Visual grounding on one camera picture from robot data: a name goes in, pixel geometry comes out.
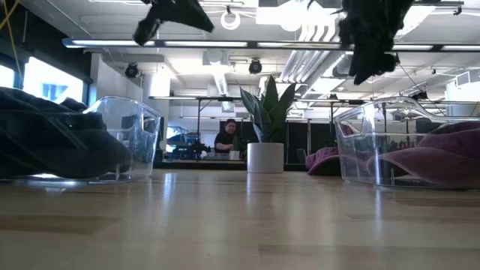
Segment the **clear plastic bin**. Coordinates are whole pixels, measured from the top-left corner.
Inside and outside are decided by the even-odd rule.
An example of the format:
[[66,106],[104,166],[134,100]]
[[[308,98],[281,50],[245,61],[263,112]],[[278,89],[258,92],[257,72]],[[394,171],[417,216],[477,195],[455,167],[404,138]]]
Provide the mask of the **clear plastic bin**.
[[160,116],[104,97],[78,113],[0,110],[0,128],[0,179],[120,182],[152,174]]
[[[334,123],[342,178],[401,188],[480,188],[479,120],[432,115],[408,97],[341,113]],[[467,125],[475,127],[452,135],[453,127]]]

